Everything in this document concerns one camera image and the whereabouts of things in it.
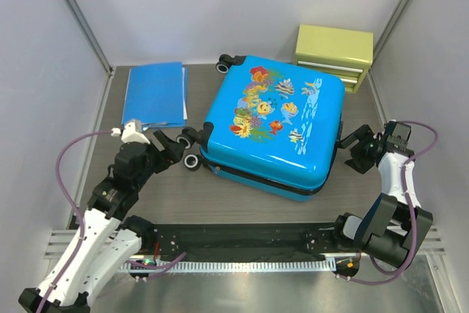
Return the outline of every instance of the blue suitcase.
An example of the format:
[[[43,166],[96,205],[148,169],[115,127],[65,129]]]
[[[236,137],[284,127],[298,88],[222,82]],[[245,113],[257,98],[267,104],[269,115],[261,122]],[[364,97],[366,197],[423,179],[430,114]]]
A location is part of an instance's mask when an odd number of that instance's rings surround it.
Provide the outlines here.
[[[341,133],[345,87],[335,76],[255,56],[220,57],[225,73],[203,130],[179,141],[201,145],[185,166],[296,201],[328,178]]]

